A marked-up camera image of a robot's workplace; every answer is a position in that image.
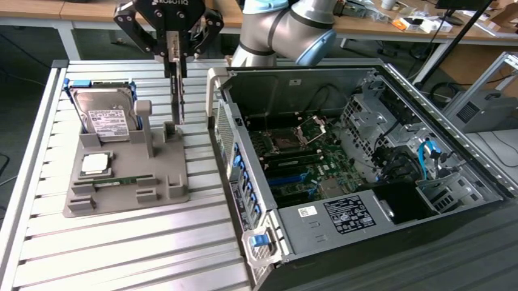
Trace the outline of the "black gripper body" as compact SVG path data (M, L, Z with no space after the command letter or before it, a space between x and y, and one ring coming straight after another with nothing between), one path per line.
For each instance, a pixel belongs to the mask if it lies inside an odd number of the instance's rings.
M162 25L166 31L190 30L206 11L205 2L198 0L143 0L133 4L151 26Z

